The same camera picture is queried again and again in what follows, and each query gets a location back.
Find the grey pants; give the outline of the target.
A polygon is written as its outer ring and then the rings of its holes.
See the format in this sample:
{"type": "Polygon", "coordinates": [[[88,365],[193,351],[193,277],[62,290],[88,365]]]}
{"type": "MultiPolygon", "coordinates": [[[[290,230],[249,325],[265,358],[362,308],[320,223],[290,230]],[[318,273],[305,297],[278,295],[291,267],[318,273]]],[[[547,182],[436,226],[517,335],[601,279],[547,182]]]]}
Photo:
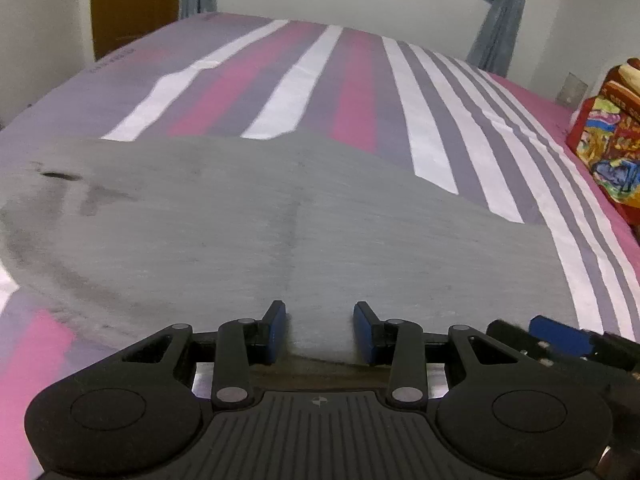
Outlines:
{"type": "Polygon", "coordinates": [[[575,324],[550,232],[347,145],[296,132],[75,139],[1,174],[1,257],[82,336],[122,348],[273,300],[296,356],[352,362],[352,308],[431,332],[575,324]]]}

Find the wall socket plate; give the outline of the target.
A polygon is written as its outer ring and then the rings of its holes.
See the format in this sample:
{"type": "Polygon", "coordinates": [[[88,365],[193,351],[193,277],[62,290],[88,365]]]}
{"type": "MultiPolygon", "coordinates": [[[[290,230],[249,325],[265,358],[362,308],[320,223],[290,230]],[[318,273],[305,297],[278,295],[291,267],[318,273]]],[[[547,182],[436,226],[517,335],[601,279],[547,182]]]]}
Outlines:
{"type": "Polygon", "coordinates": [[[555,103],[574,110],[584,98],[589,86],[573,73],[568,73],[555,98],[555,103]]]}

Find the grey right curtain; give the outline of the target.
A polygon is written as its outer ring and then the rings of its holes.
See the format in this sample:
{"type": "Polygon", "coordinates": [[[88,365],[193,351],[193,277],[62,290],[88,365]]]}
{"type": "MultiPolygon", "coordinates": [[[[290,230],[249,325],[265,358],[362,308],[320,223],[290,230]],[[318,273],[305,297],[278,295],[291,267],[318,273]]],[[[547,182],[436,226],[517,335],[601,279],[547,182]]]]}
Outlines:
{"type": "Polygon", "coordinates": [[[520,29],[526,0],[494,0],[480,26],[466,62],[505,77],[520,29]]]}

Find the colourful red yellow pillow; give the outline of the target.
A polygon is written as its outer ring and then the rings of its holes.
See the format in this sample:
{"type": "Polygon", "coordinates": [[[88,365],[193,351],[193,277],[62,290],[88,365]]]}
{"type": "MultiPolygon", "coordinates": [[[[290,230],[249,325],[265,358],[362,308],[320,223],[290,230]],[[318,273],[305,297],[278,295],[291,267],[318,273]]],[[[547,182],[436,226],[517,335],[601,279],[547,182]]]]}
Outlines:
{"type": "Polygon", "coordinates": [[[611,68],[579,109],[566,145],[625,221],[639,225],[639,60],[611,68]]]}

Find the striped pink purple bedsheet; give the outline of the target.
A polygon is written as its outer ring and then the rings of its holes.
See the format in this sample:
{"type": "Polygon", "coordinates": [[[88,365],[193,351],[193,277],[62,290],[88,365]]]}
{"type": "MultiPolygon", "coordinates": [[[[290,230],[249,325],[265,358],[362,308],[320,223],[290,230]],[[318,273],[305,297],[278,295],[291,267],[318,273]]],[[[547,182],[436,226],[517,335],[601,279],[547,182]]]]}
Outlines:
{"type": "MultiPolygon", "coordinates": [[[[564,143],[551,103],[465,62],[307,22],[203,14],[128,44],[49,92],[1,133],[1,173],[75,139],[302,132],[368,153],[496,216],[551,234],[576,325],[639,335],[639,252],[564,143]]],[[[1,318],[1,474],[37,472],[26,406],[116,349],[58,320],[17,283],[1,318]]]]}

